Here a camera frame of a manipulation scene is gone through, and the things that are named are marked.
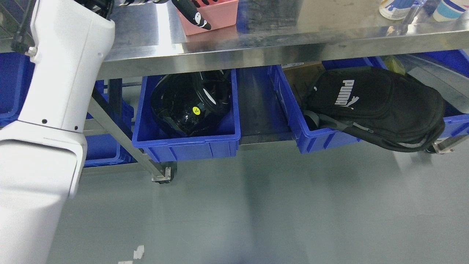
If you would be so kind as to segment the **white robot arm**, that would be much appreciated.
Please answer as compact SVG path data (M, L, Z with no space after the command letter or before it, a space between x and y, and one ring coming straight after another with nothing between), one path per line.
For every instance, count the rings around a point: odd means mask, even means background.
M84 166L89 100L109 53L112 0L33 0L35 64L17 120L1 130L1 263L45 264Z

